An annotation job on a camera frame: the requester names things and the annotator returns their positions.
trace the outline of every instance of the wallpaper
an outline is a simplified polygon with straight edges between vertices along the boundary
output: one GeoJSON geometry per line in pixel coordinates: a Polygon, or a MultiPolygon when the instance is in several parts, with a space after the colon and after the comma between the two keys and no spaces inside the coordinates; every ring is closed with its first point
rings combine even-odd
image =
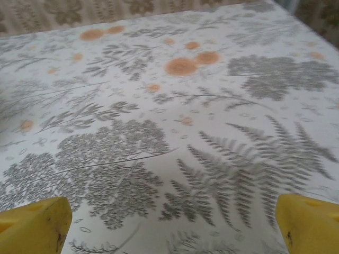
{"type": "Polygon", "coordinates": [[[0,37],[256,0],[0,0],[0,37]]]}
{"type": "Polygon", "coordinates": [[[64,254],[286,254],[339,203],[339,53],[270,1],[0,39],[0,210],[66,196],[64,254]]]}
{"type": "Polygon", "coordinates": [[[300,0],[296,17],[339,48],[338,0],[300,0]]]}

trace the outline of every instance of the white tablecloth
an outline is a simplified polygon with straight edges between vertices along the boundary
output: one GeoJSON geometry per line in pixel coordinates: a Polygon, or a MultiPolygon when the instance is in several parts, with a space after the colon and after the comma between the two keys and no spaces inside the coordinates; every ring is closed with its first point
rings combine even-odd
{"type": "Polygon", "coordinates": [[[0,210],[66,196],[63,253],[286,253],[338,202],[339,54],[271,2],[0,39],[0,210]]]}

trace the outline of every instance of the table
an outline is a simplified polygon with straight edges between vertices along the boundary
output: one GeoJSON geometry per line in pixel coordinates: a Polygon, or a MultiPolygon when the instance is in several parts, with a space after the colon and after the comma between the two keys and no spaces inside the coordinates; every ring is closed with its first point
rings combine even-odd
{"type": "Polygon", "coordinates": [[[0,39],[0,210],[66,196],[63,253],[286,253],[339,202],[339,54],[270,1],[0,39]]]}

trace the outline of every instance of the fern print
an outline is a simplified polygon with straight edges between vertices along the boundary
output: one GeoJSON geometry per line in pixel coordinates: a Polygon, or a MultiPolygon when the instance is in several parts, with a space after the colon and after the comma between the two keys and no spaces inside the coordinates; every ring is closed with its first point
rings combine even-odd
{"type": "Polygon", "coordinates": [[[238,249],[223,241],[203,241],[194,232],[180,232],[171,234],[171,239],[167,240],[168,254],[237,254],[238,249]]]}
{"type": "Polygon", "coordinates": [[[300,123],[295,123],[294,137],[272,116],[266,116],[274,126],[276,135],[237,124],[228,124],[244,133],[253,145],[238,144],[236,140],[218,138],[200,132],[200,137],[220,156],[188,146],[190,153],[203,169],[193,169],[182,160],[178,165],[188,184],[172,181],[177,194],[166,193],[160,220],[178,219],[184,215],[189,221],[201,216],[214,225],[214,199],[225,222],[236,229],[230,219],[234,206],[243,224],[251,228],[251,204],[260,195],[268,224],[276,229],[275,204],[282,192],[302,193],[312,176],[319,173],[327,179],[333,177],[324,168],[322,159],[338,163],[331,151],[318,145],[300,123]]]}
{"type": "Polygon", "coordinates": [[[129,235],[123,243],[121,243],[119,246],[115,246],[113,244],[110,244],[109,242],[106,242],[105,244],[101,244],[101,246],[98,247],[92,247],[89,248],[85,242],[82,242],[80,245],[77,244],[76,240],[73,240],[69,243],[70,248],[72,249],[73,253],[75,254],[90,254],[90,253],[97,253],[97,254],[115,254],[116,252],[120,251],[133,237],[134,235],[139,231],[140,224],[134,229],[131,235],[129,235]]]}
{"type": "Polygon", "coordinates": [[[129,81],[139,81],[146,67],[154,61],[153,49],[146,45],[129,46],[125,43],[107,45],[102,55],[88,63],[83,73],[104,77],[111,68],[116,67],[129,77],[129,81]]]}

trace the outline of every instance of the fern leaf pattern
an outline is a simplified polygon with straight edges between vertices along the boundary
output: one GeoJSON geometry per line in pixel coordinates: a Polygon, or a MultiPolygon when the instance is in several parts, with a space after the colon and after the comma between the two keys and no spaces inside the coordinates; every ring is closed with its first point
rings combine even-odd
{"type": "Polygon", "coordinates": [[[236,254],[238,250],[224,241],[204,242],[194,233],[178,231],[171,234],[171,239],[166,241],[168,254],[236,254]]]}
{"type": "Polygon", "coordinates": [[[283,191],[305,191],[312,173],[333,179],[322,162],[325,158],[338,163],[329,149],[318,145],[300,123],[296,123],[296,136],[293,136],[275,118],[266,117],[275,129],[275,136],[255,128],[227,124],[244,133],[252,145],[201,131],[201,139],[219,156],[188,145],[188,151],[202,169],[191,168],[178,160],[188,184],[172,181],[177,194],[166,193],[168,203],[164,204],[160,219],[178,219],[183,214],[189,221],[200,216],[214,225],[209,202],[212,199],[230,227],[237,230],[231,219],[234,207],[242,223],[251,228],[252,203],[259,194],[268,224],[277,229],[275,204],[283,191]]]}

